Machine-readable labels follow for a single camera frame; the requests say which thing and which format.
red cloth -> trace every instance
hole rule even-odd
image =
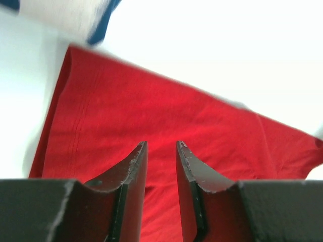
[[[67,51],[30,177],[85,182],[149,143],[142,242],[179,242],[175,142],[228,178],[305,178],[321,141],[205,93],[75,47]]]

blurry object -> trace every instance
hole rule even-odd
[[[105,37],[112,11],[120,0],[0,0],[0,5],[53,26],[89,44]]]

white background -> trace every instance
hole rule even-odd
[[[96,49],[323,138],[322,9],[122,0]],[[0,177],[28,175],[69,43],[61,36],[0,10]]]

red fabric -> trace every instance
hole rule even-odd
[[[321,142],[163,77],[70,47],[30,177],[85,182],[149,143],[143,242],[179,242],[175,142],[237,179],[305,178]]]

black metal part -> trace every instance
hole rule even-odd
[[[235,183],[176,148],[184,242],[323,241],[323,181]]]
[[[88,181],[0,180],[0,240],[140,241],[148,144]]]

